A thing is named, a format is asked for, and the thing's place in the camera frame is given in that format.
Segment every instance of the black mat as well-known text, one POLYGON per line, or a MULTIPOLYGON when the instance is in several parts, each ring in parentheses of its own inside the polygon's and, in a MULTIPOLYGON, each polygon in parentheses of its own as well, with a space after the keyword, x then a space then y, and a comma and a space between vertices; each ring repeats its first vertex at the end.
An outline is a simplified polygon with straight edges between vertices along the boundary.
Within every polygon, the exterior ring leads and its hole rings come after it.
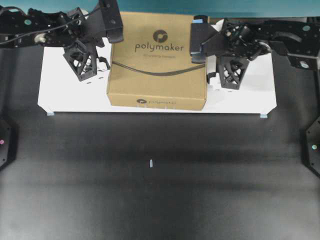
POLYGON ((42 49, 1 59, 3 112, 19 136, 0 171, 1 240, 320 238, 320 180, 302 164, 303 131, 319 115, 312 72, 274 55, 268 119, 47 117, 37 106, 42 49))

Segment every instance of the brown cardboard box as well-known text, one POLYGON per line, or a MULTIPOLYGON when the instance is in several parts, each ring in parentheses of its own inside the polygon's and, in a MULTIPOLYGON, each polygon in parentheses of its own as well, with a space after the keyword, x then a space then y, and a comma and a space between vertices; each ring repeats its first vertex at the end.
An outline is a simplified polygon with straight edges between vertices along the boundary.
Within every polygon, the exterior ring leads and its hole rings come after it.
POLYGON ((201 110, 206 67, 191 63, 193 17, 122 12, 124 41, 114 44, 107 95, 112 105, 201 110))

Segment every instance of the cable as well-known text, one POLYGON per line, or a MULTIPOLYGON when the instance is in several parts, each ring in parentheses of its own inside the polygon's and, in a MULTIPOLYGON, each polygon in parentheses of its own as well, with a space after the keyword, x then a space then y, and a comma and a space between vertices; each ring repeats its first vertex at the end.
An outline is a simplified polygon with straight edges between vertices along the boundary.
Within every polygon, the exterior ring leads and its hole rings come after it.
POLYGON ((8 44, 8 43, 14 42, 14 41, 16 41, 16 40, 18 40, 18 39, 24 38, 24 37, 29 36, 29 35, 31 35, 31 34, 40 34, 40 33, 43 33, 43 32, 49 32, 49 31, 54 31, 54 30, 62 29, 62 28, 64 28, 65 26, 67 26, 67 25, 69 25, 69 24, 72 24, 72 23, 74 23, 74 22, 76 22, 76 21, 78 21, 78 20, 81 20, 81 19, 83 19, 83 18, 85 18, 85 17, 88 17, 88 16, 94 14, 94 13, 97 12, 98 10, 100 10, 100 7, 97 8, 97 9, 95 9, 95 10, 93 10, 92 12, 90 12, 90 13, 88 13, 88 14, 86 14, 86 15, 83 15, 83 16, 81 16, 81 17, 78 17, 78 18, 76 18, 76 19, 73 19, 73 20, 71 20, 71 21, 69 21, 69 22, 67 22, 67 23, 65 23, 65 24, 63 24, 63 25, 56 26, 56 27, 52 27, 52 28, 47 28, 47 29, 45 29, 45 30, 38 30, 38 31, 26 32, 26 33, 24 33, 24 34, 22 34, 22 35, 20 35, 20 36, 14 37, 14 38, 12 38, 12 39, 10 39, 10 40, 2 41, 2 42, 0 42, 0 45, 4 45, 4 44, 8 44))
POLYGON ((6 7, 3 7, 1 8, 0 10, 0 16, 6 12, 6 11, 10 11, 10 10, 18 10, 22 15, 24 16, 27 16, 27 14, 19 7, 16 7, 16 6, 6 6, 6 7))

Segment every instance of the white platform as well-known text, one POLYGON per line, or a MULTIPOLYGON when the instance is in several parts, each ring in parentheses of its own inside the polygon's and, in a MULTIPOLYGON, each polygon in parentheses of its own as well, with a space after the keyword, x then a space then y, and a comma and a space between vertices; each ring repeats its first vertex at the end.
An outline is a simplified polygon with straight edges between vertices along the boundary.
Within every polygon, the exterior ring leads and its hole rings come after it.
MULTIPOLYGON (((97 48, 110 60, 111 45, 97 48)), ((107 97, 109 71, 79 82, 63 57, 62 48, 44 49, 38 105, 54 112, 233 113, 267 115, 277 106, 271 54, 249 64, 240 90, 221 88, 219 75, 211 79, 202 111, 111 106, 107 97)))

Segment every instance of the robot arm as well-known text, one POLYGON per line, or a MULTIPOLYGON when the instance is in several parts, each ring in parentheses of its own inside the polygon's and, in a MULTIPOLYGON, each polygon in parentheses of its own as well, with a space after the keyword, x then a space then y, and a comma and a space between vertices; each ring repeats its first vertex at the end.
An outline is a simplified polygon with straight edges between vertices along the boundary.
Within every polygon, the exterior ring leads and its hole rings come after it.
POLYGON ((202 23, 191 25, 192 62, 205 63, 206 57, 215 55, 223 88, 238 90, 249 62, 272 50, 286 56, 295 68, 320 69, 320 24, 316 22, 225 19, 217 31, 208 17, 195 20, 202 23))
POLYGON ((123 40, 123 23, 117 0, 99 0, 90 13, 76 8, 70 12, 43 13, 0 6, 0 48, 14 49, 35 45, 62 47, 63 55, 79 81, 97 75, 96 47, 123 40))

